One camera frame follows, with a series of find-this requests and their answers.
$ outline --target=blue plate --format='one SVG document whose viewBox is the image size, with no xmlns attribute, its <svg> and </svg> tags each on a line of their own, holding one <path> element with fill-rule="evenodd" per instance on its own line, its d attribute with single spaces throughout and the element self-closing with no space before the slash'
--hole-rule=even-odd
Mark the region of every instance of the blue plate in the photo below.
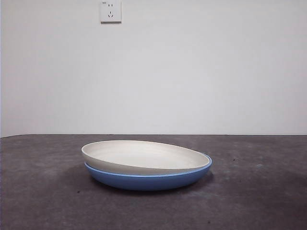
<svg viewBox="0 0 307 230">
<path fill-rule="evenodd" d="M 84 163 L 91 176 L 97 181 L 115 188 L 138 191 L 157 191 L 186 186 L 198 181 L 209 170 L 212 165 L 212 159 L 209 164 L 197 170 L 182 172 L 176 174 L 164 175 L 128 175 L 104 172 Z"/>
</svg>

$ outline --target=bowl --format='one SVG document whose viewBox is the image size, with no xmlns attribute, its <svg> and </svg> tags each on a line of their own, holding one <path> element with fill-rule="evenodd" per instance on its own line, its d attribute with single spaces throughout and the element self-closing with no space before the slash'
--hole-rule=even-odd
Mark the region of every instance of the bowl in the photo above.
<svg viewBox="0 0 307 230">
<path fill-rule="evenodd" d="M 111 140 L 82 147 L 85 162 L 109 173 L 162 175 L 190 172 L 210 163 L 200 152 L 163 143 Z"/>
<path fill-rule="evenodd" d="M 209 156 L 209 163 L 199 169 L 189 172 L 164 175 L 128 175 L 113 172 L 105 172 L 95 169 L 84 163 L 89 173 L 97 181 L 109 186 L 128 190 L 158 191 L 183 187 L 192 184 L 202 178 L 212 165 Z"/>
</svg>

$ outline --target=wall outlet cover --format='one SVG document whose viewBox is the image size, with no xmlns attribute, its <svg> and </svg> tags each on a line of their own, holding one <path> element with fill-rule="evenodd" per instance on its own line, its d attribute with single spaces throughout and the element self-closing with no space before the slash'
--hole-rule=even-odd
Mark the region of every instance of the wall outlet cover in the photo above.
<svg viewBox="0 0 307 230">
<path fill-rule="evenodd" d="M 121 0 L 100 1 L 100 23 L 121 22 Z"/>
</svg>

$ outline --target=white wall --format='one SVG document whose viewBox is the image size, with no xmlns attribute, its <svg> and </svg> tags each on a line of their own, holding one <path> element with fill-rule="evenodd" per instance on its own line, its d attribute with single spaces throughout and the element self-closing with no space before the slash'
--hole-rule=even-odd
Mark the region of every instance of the white wall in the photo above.
<svg viewBox="0 0 307 230">
<path fill-rule="evenodd" d="M 1 1 L 1 134 L 307 134 L 307 1 Z"/>
</svg>

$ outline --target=gray table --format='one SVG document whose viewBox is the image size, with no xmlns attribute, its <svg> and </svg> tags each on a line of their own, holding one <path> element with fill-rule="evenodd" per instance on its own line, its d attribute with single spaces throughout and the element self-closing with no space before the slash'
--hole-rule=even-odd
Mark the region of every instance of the gray table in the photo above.
<svg viewBox="0 0 307 230">
<path fill-rule="evenodd" d="M 163 142 L 205 152 L 211 171 L 161 192 L 92 179 L 81 147 Z M 2 230 L 304 230 L 307 136 L 23 135 L 1 139 Z"/>
</svg>

